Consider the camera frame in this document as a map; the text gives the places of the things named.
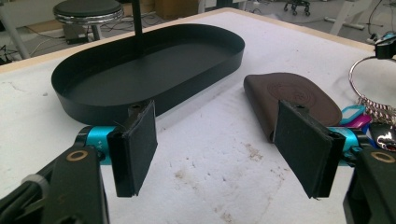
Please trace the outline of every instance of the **brown box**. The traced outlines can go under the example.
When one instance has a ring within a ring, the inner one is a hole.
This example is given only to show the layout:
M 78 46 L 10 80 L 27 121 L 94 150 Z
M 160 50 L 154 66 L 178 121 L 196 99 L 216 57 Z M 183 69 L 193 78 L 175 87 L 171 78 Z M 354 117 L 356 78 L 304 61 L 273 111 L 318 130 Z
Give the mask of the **brown box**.
M 198 13 L 198 0 L 155 0 L 155 11 L 164 20 L 175 20 Z

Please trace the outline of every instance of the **black tray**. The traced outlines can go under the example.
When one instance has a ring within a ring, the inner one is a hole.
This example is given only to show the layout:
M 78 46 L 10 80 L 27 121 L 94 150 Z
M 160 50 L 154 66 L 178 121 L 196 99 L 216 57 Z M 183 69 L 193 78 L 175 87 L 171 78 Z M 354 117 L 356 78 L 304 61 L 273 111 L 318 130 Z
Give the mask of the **black tray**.
M 76 53 L 51 78 L 64 111 L 91 125 L 114 125 L 128 106 L 153 99 L 156 115 L 228 76 L 244 40 L 227 30 L 181 24 Z

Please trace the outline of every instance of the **chair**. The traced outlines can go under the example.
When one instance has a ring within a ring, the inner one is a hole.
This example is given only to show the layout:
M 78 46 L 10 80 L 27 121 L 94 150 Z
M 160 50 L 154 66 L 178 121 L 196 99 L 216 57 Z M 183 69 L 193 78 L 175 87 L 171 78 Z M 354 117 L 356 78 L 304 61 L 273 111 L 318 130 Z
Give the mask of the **chair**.
M 123 7 L 115 0 L 67 0 L 56 5 L 53 14 L 65 24 L 90 25 L 94 40 L 99 40 L 99 26 L 120 19 Z
M 304 12 L 305 12 L 305 16 L 309 16 L 311 15 L 311 13 L 309 12 L 309 5 L 310 3 L 308 1 L 304 1 L 304 0 L 289 0 L 286 2 L 285 7 L 283 7 L 283 9 L 285 11 L 288 11 L 288 4 L 291 4 L 291 10 L 293 12 L 293 15 L 297 15 L 297 11 L 296 8 L 297 7 L 305 7 Z

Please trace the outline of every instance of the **floor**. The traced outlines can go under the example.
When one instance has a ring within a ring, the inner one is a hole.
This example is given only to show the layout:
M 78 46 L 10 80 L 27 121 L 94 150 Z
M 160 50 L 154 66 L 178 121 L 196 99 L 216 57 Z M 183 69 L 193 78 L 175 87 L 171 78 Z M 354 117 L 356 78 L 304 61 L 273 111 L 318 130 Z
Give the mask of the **floor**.
M 284 6 L 286 2 L 284 0 L 249 0 L 247 2 L 246 11 L 329 33 L 332 29 L 332 23 L 324 19 L 326 17 L 336 18 L 344 1 L 345 0 L 310 1 L 309 16 L 305 15 L 304 7 L 297 7 L 297 15 L 292 14 L 290 7 L 288 11 L 285 11 Z M 364 29 L 357 30 L 344 26 L 339 35 L 344 38 L 367 43 L 367 39 L 372 35 L 377 34 L 381 36 L 386 32 L 393 32 L 393 9 L 396 6 L 394 1 L 395 0 L 373 0 L 371 6 L 361 15 L 360 22 L 364 25 Z M 143 27 L 156 25 L 162 22 L 166 21 L 159 18 L 155 12 L 142 16 Z M 120 21 L 103 25 L 101 29 L 103 37 L 130 32 L 134 29 L 133 19 L 131 17 L 126 17 Z M 20 28 L 19 33 L 32 57 L 75 46 L 67 45 L 63 30 L 35 34 L 27 28 Z M 92 34 L 89 30 L 88 33 L 92 40 Z M 13 46 L 7 32 L 0 32 L 0 47 L 2 47 L 0 48 L 0 58 L 3 61 L 21 60 L 21 56 Z

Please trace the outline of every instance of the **round stool seat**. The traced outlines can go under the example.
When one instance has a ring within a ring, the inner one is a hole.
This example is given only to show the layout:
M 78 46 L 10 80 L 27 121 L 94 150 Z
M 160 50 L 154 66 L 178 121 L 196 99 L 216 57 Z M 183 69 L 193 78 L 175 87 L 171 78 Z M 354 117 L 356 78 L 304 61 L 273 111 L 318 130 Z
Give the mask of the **round stool seat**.
M 67 0 L 56 5 L 53 14 L 63 23 L 93 25 L 120 19 L 123 8 L 115 0 Z

